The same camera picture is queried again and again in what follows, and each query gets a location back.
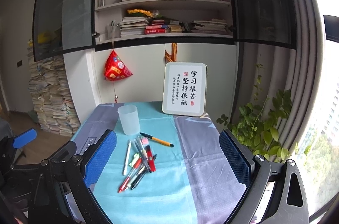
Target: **bookshelf shelf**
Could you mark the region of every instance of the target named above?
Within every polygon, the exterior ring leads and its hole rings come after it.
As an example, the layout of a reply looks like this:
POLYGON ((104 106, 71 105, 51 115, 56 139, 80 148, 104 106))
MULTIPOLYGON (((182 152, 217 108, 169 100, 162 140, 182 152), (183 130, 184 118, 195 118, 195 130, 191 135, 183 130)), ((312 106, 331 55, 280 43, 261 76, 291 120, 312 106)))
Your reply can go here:
MULTIPOLYGON (((131 35, 127 37, 115 38, 114 42, 130 40, 130 39, 140 39, 140 38, 152 38, 152 37, 217 37, 217 38, 233 38, 231 35, 218 35, 218 34, 199 34, 199 33, 166 33, 166 34, 150 34, 150 35, 131 35)), ((112 42, 111 39, 104 41, 97 41, 96 44, 104 44, 112 42)))
POLYGON ((95 11, 101 12, 116 8, 126 10, 136 7, 141 7, 145 10, 174 8, 181 10, 220 10, 221 8, 227 8, 229 5, 231 5, 230 2, 219 0, 131 0, 98 7, 95 11))

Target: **blue armrest pad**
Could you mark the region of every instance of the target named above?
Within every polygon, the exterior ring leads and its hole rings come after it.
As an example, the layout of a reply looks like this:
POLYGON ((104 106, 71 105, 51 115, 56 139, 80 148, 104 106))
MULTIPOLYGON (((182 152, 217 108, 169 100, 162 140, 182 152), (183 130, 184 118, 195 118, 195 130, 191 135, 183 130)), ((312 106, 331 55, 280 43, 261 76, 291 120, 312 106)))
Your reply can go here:
POLYGON ((37 132, 34 129, 27 130, 26 132, 16 136, 13 141, 14 148, 22 148, 24 145, 33 141, 37 137, 37 132))
POLYGON ((248 187, 251 184, 251 167, 224 131, 219 135, 219 145, 239 183, 248 187))
POLYGON ((111 131, 102 141, 86 166, 84 182, 87 188, 98 181, 116 145, 117 135, 114 131, 111 131))

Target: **tablecloth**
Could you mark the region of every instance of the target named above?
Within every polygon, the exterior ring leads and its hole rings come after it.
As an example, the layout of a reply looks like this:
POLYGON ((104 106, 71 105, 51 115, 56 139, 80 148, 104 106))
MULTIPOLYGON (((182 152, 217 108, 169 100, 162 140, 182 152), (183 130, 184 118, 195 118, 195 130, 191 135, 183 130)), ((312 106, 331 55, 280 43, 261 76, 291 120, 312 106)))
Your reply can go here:
MULTIPOLYGON (((137 188, 118 193, 128 139, 117 109, 100 104, 72 138, 77 153, 111 129, 117 134, 113 151, 91 190, 114 224, 224 223, 246 187, 236 179, 219 146, 219 133, 203 118, 162 113, 161 102, 129 103, 138 108, 141 132, 173 143, 173 148, 150 140, 156 171, 147 173, 137 188)), ((131 157, 136 150, 131 150, 131 157)), ((77 208, 69 200, 75 215, 77 208)))

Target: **frosted plastic cup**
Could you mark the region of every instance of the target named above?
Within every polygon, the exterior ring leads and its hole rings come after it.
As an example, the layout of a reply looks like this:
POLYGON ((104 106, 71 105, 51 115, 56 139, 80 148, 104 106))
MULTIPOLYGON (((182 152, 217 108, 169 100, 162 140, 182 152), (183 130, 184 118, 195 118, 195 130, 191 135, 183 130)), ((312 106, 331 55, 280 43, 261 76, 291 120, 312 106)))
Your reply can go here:
POLYGON ((118 108, 122 129, 126 135, 133 135, 140 132, 138 109, 133 104, 124 105, 118 108))

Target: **red pen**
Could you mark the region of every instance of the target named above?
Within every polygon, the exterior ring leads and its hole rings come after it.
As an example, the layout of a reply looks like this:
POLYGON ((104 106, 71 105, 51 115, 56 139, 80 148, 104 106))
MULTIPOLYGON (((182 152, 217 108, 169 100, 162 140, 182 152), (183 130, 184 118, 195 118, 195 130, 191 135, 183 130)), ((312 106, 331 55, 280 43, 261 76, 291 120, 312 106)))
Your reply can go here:
POLYGON ((153 161, 152 151, 150 150, 150 146, 146 146, 146 152, 147 152, 147 157, 149 160, 150 170, 153 172, 155 171, 155 165, 153 161))
POLYGON ((125 188, 126 185, 128 184, 128 181, 131 179, 131 177, 135 174, 134 172, 136 171, 136 169, 140 166, 142 162, 142 159, 139 158, 138 161, 136 161, 136 163, 134 164, 132 170, 129 172, 129 174, 127 175, 127 178, 125 179, 125 181, 121 184, 118 193, 121 193, 125 188))

